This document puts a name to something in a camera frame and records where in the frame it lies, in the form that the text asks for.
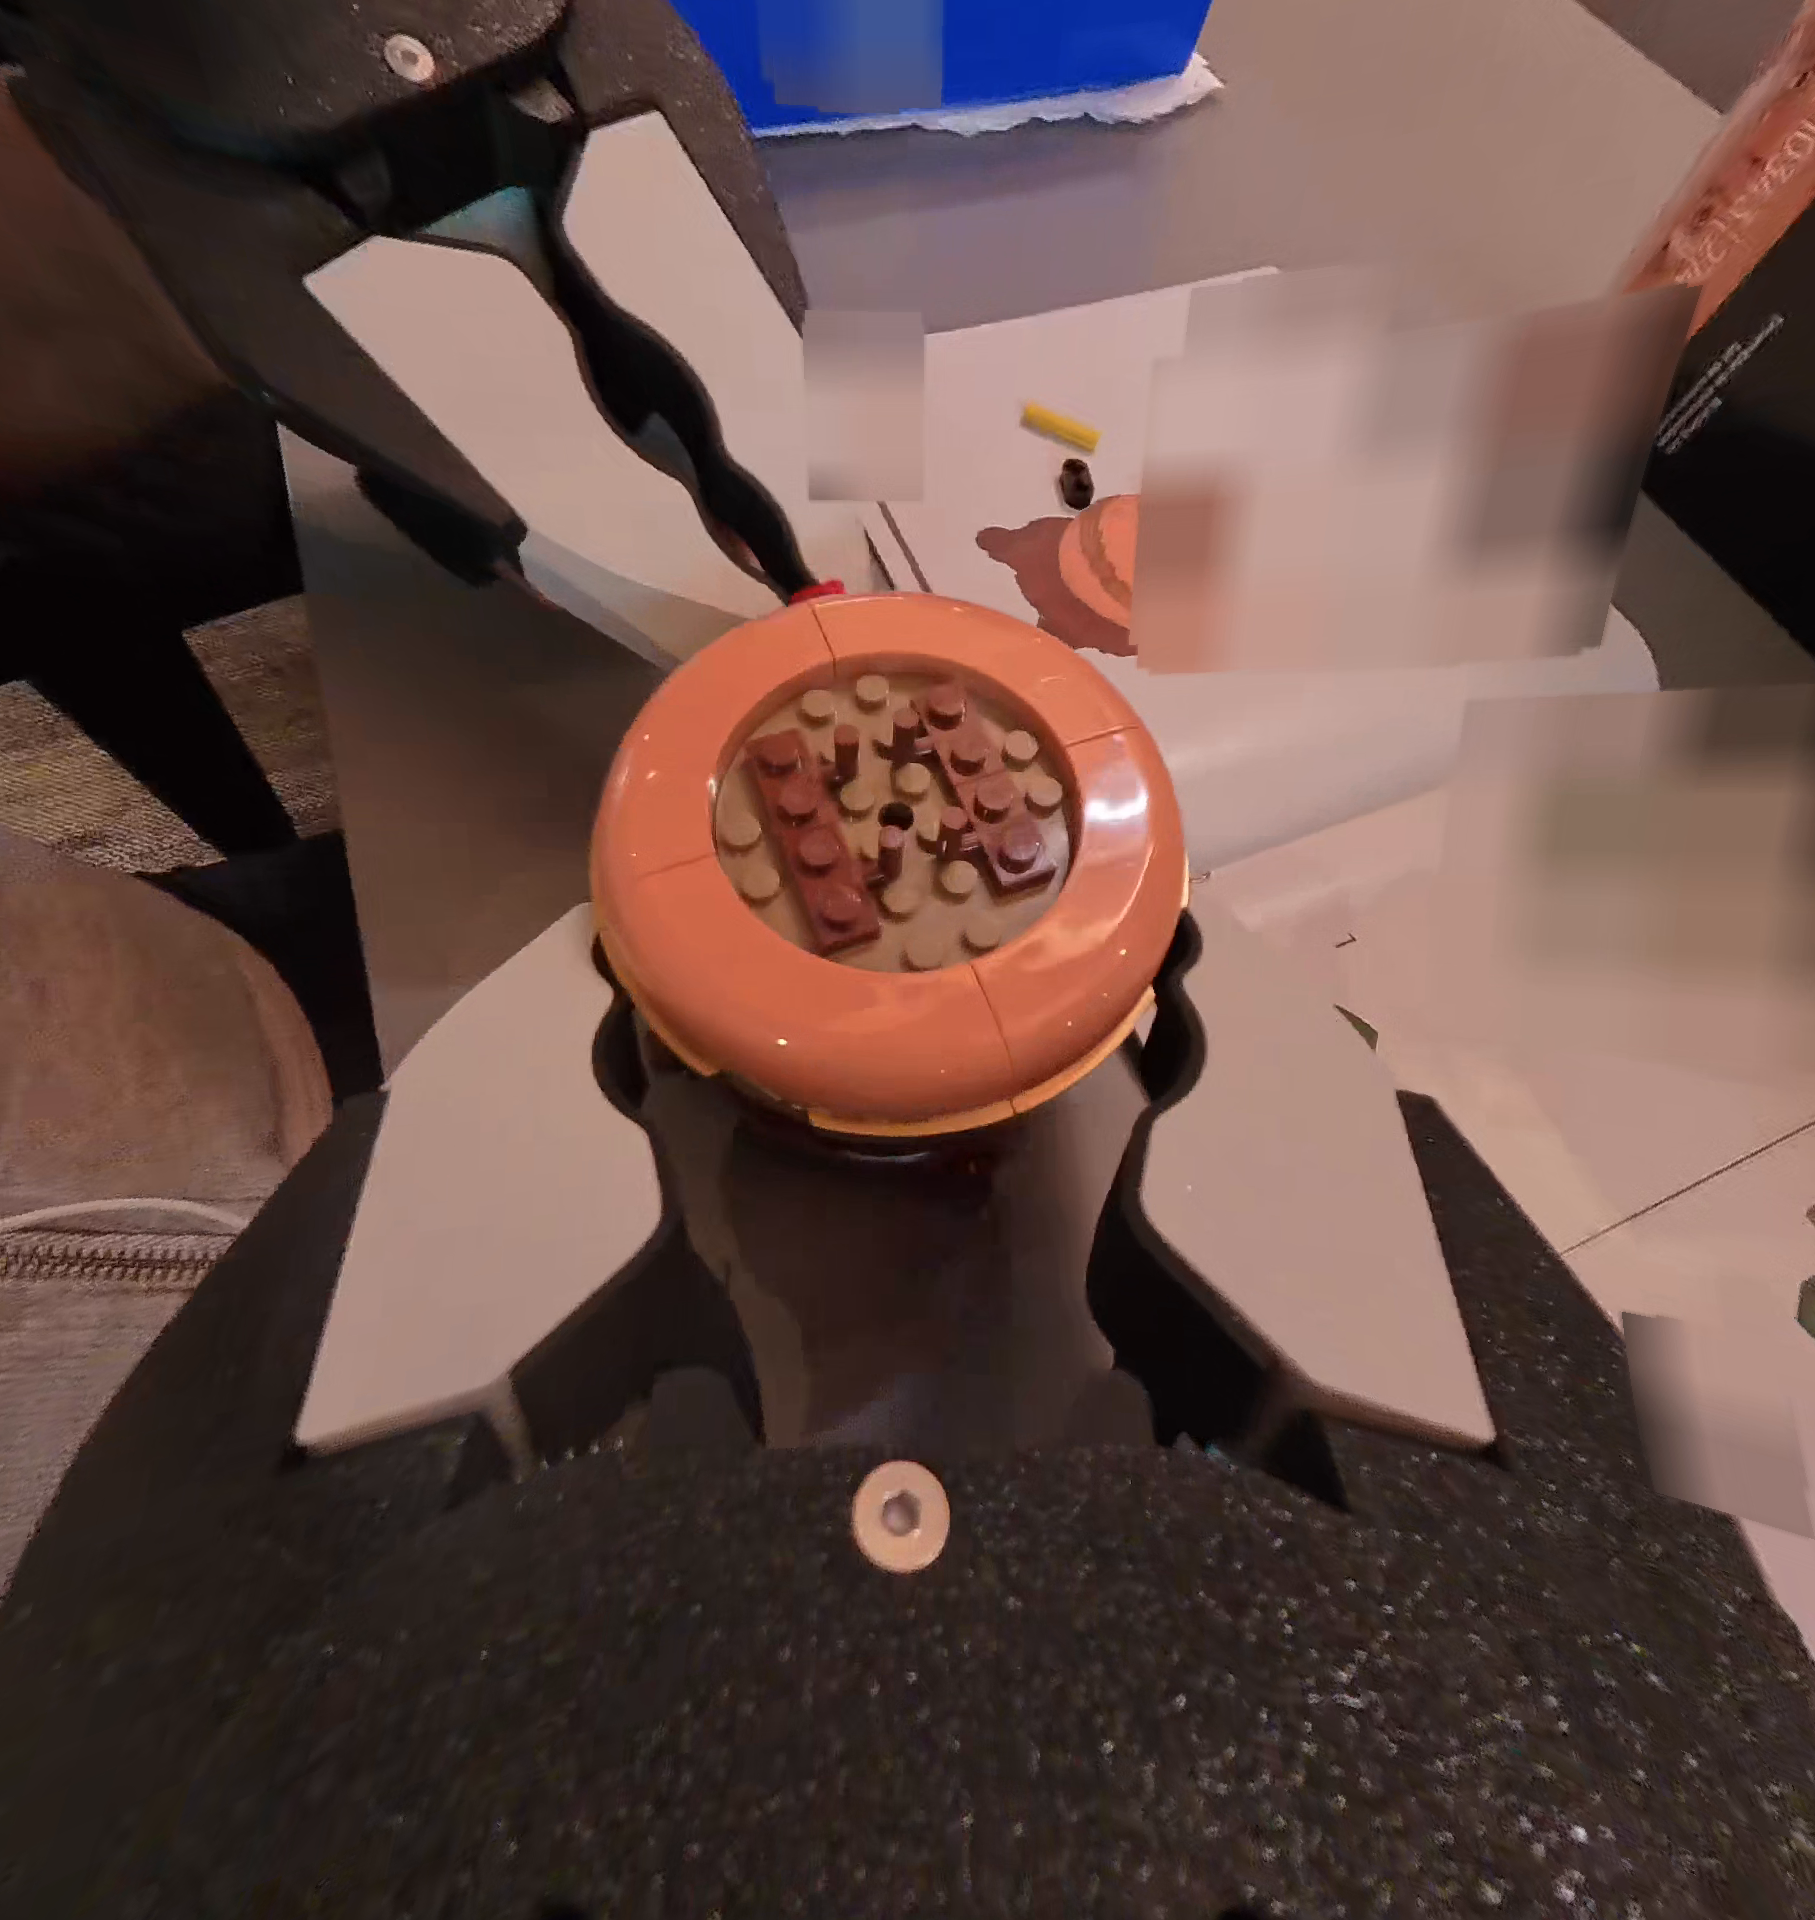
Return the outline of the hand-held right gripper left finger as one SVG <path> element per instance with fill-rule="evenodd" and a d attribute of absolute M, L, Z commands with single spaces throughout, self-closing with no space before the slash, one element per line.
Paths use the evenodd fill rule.
<path fill-rule="evenodd" d="M 536 1447 L 514 1363 L 660 1224 L 652 1146 L 599 1087 L 612 989 L 588 903 L 456 1001 L 391 1072 L 295 1424 L 350 1447 L 478 1414 Z"/>

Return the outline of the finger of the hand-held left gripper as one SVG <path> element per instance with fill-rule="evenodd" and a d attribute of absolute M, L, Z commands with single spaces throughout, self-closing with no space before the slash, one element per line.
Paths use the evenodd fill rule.
<path fill-rule="evenodd" d="M 381 238 L 314 277 L 403 394 L 527 524 L 521 566 L 562 611 L 775 611 L 682 490 L 603 417 L 558 316 L 482 251 Z"/>
<path fill-rule="evenodd" d="M 749 160 L 767 274 L 659 110 L 588 131 L 551 206 L 554 295 L 609 424 L 760 581 L 810 581 L 800 475 L 805 295 Z"/>

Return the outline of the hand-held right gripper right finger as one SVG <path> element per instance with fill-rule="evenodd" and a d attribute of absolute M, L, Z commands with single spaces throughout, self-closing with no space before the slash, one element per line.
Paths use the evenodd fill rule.
<path fill-rule="evenodd" d="M 1156 977 L 1147 1110 L 1105 1205 L 1105 1339 L 1161 1441 L 1303 1414 L 1495 1439 L 1386 1068 L 1223 897 Z"/>

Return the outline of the round terracotta brick pot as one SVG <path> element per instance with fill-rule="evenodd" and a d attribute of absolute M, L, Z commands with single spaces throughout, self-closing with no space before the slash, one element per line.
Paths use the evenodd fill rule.
<path fill-rule="evenodd" d="M 688 1068 L 916 1137 L 1112 1053 L 1190 882 L 1167 764 L 1099 666 L 970 602 L 843 594 L 672 672 L 609 770 L 589 891 Z"/>

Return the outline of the black desk leg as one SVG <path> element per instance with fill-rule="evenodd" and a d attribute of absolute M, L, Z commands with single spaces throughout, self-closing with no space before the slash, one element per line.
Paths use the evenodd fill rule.
<path fill-rule="evenodd" d="M 299 590 L 276 428 L 239 404 L 0 501 L 0 686 L 31 683 L 221 856 L 295 825 L 186 633 Z"/>

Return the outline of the grey desk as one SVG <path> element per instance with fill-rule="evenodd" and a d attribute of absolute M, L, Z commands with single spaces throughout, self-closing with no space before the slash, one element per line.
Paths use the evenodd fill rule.
<path fill-rule="evenodd" d="M 1384 265 L 1445 313 L 1585 297 L 1618 268 L 1716 113 L 1583 3 L 1214 3 L 1205 102 L 1145 126 L 823 131 L 764 145 L 810 297 L 919 311 L 928 498 L 853 533 L 857 578 L 989 588 L 922 523 L 968 500 L 1044 511 L 1014 374 L 1117 368 L 1135 448 L 1147 350 L 1187 286 Z M 617 738 L 660 666 L 582 611 L 469 590 L 394 535 L 337 462 L 284 444 L 323 718 L 388 1072 L 489 973 L 588 897 Z M 1793 1406 L 1815 1524 L 1815 1074 L 1712 1080 L 1607 1053 L 1448 1052 L 1413 1027 L 1415 940 L 1459 722 L 1499 691 L 1650 691 L 1656 602 L 1579 659 L 1331 676 L 1164 677 L 1094 657 L 1144 716 L 1198 871 L 1430 1092 L 1607 1309 L 1753 1341 Z"/>

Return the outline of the person's left hand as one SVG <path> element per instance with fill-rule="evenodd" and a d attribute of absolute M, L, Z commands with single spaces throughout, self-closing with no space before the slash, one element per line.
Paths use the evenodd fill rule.
<path fill-rule="evenodd" d="M 0 68 L 0 498 L 227 388 L 125 234 L 31 131 Z"/>

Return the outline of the white instruction booklet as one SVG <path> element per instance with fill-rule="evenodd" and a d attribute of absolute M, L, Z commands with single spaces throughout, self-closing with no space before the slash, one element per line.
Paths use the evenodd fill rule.
<path fill-rule="evenodd" d="M 1491 1439 L 1390 1086 L 1624 1312 L 1660 1492 L 1815 1538 L 1815 686 L 1607 607 L 1678 291 L 1413 320 L 1246 274 L 934 334 L 898 580 L 1079 646 L 1161 746 L 1198 956 L 1123 1207 L 1173 1406 Z"/>

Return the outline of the blue plastic bin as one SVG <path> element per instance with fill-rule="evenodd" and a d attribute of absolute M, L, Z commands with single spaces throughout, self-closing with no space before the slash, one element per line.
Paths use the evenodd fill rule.
<path fill-rule="evenodd" d="M 679 1 L 750 131 L 1138 126 L 1218 92 L 1206 1 Z"/>

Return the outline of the person in beige hoodie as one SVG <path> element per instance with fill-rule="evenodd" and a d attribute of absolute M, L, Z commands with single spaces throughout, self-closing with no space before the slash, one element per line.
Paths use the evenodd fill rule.
<path fill-rule="evenodd" d="M 248 1220 L 378 1080 L 334 832 L 130 876 L 0 825 L 0 1218 L 160 1197 Z M 164 1211 L 0 1238 L 0 1599 L 223 1246 Z"/>

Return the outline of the orchid brick set box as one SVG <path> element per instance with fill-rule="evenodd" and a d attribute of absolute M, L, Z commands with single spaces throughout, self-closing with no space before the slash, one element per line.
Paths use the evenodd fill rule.
<path fill-rule="evenodd" d="M 1815 3 L 1623 286 L 1697 295 L 1643 490 L 1815 660 Z"/>

